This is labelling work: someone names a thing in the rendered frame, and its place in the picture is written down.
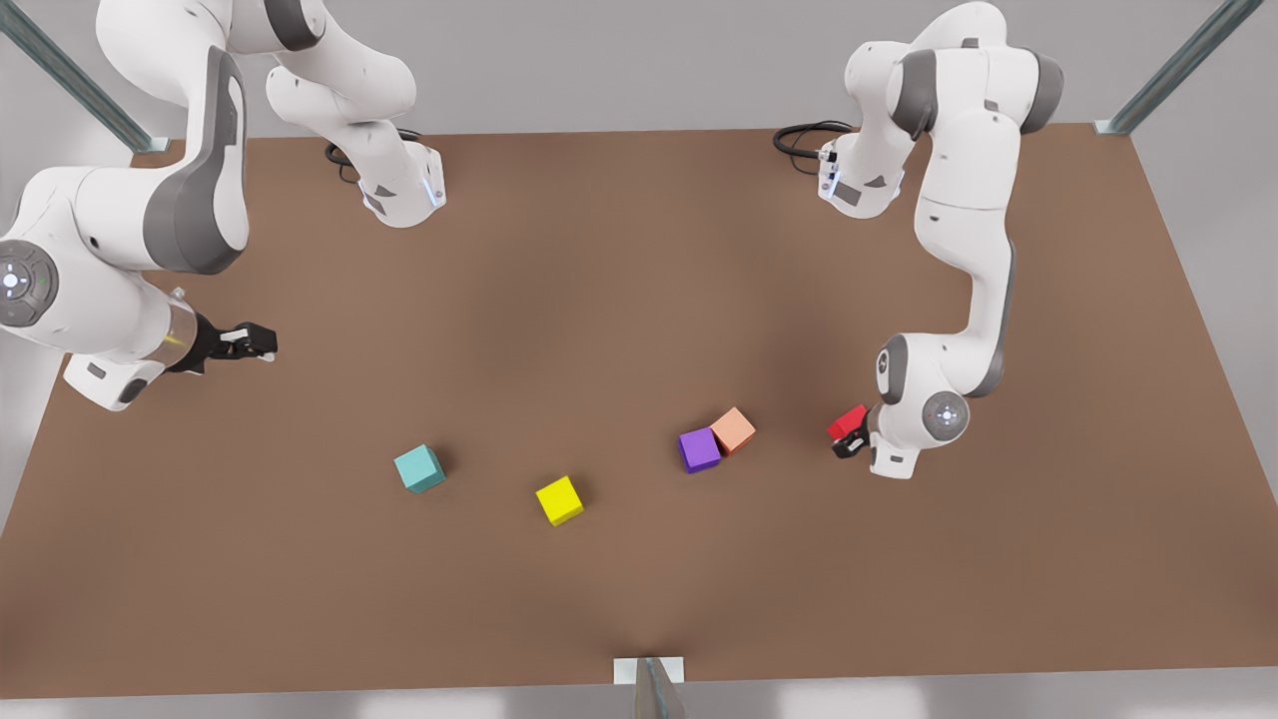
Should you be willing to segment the salmon wooden cube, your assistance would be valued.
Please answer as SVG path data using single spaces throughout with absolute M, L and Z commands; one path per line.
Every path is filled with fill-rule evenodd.
M 732 406 L 721 418 L 711 423 L 712 435 L 723 456 L 731 456 L 755 435 L 755 428 L 737 406 Z

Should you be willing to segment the purple wooden cube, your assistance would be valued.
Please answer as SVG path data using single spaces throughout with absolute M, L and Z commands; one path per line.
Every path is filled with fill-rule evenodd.
M 686 473 L 716 467 L 722 458 L 718 441 L 711 427 L 702 427 L 677 437 L 677 447 Z

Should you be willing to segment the teal wooden cube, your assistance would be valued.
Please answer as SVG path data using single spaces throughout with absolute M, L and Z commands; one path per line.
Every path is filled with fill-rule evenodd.
M 446 478 L 438 456 L 428 444 L 419 444 L 408 450 L 406 453 L 399 455 L 395 460 L 395 467 L 403 487 L 412 494 L 420 494 L 431 487 L 438 485 Z

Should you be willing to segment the yellow wooden cube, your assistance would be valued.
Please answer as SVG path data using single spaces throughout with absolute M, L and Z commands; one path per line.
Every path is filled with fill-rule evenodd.
M 574 518 L 584 511 L 584 502 L 578 496 L 569 476 L 558 478 L 550 485 L 538 488 L 535 496 L 552 526 L 561 526 L 566 520 Z

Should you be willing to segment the silver frame post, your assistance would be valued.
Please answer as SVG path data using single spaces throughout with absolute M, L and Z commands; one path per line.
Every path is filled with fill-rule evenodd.
M 156 155 L 170 140 L 152 137 L 54 42 L 14 0 L 0 0 L 0 32 L 9 37 L 47 77 L 64 88 L 82 109 L 109 129 L 133 155 Z
M 615 658 L 613 683 L 633 685 L 633 719 L 689 719 L 679 693 L 685 681 L 685 659 Z
M 1169 55 L 1114 117 L 1097 120 L 1097 135 L 1132 135 L 1146 117 L 1168 100 L 1214 51 L 1266 0 L 1223 0 L 1222 4 Z

